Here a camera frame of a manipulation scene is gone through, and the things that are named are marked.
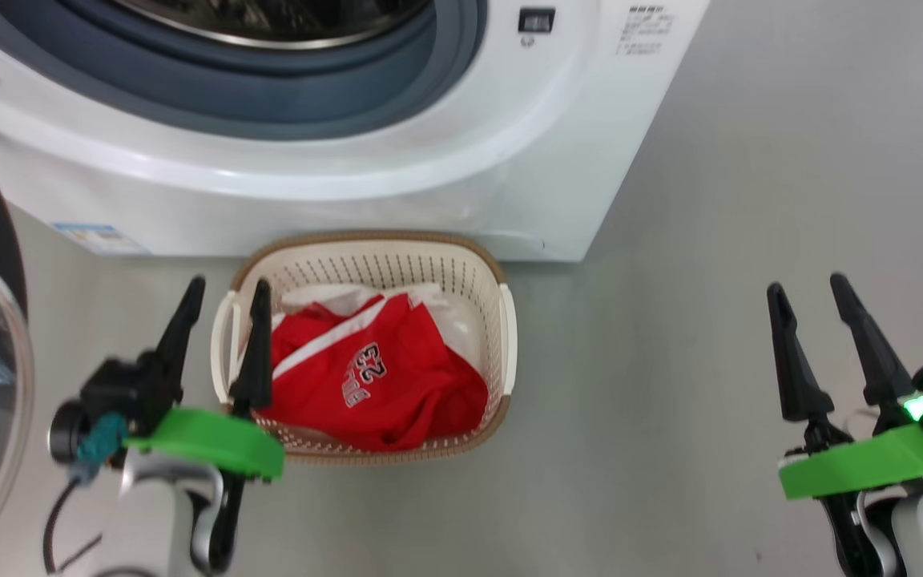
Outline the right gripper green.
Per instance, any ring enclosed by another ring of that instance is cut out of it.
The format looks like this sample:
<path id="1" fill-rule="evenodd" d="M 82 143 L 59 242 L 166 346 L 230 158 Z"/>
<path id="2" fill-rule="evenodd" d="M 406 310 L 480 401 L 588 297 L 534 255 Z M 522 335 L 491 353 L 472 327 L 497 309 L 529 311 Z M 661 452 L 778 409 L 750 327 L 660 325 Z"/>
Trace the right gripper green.
<path id="1" fill-rule="evenodd" d="M 914 394 L 911 373 L 848 278 L 834 273 L 830 285 L 836 310 L 856 344 L 867 405 L 896 405 L 898 398 Z M 805 430 L 802 453 L 785 456 L 779 466 L 785 498 L 820 499 L 923 478 L 923 420 L 890 428 L 864 441 L 843 438 L 843 430 L 825 418 L 834 412 L 834 401 L 816 382 L 798 339 L 797 317 L 783 285 L 770 284 L 766 297 L 781 417 L 787 422 L 811 420 Z"/>

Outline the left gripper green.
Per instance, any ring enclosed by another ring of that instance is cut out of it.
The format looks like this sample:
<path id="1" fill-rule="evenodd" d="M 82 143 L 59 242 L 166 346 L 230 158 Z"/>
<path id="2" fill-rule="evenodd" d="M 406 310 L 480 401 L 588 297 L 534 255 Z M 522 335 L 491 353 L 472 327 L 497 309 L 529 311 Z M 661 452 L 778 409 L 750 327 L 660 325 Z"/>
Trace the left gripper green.
<path id="1" fill-rule="evenodd" d="M 200 317 L 205 286 L 204 276 L 191 278 L 156 346 L 163 387 L 168 393 L 183 393 L 184 358 L 191 331 Z M 241 419 L 272 403 L 272 286 L 267 279 L 257 281 L 250 318 L 252 329 L 240 373 L 230 389 L 231 416 L 211 410 L 172 408 L 150 434 L 125 438 L 124 448 L 161 452 L 243 478 L 269 482 L 282 478 L 282 443 L 253 420 Z"/>

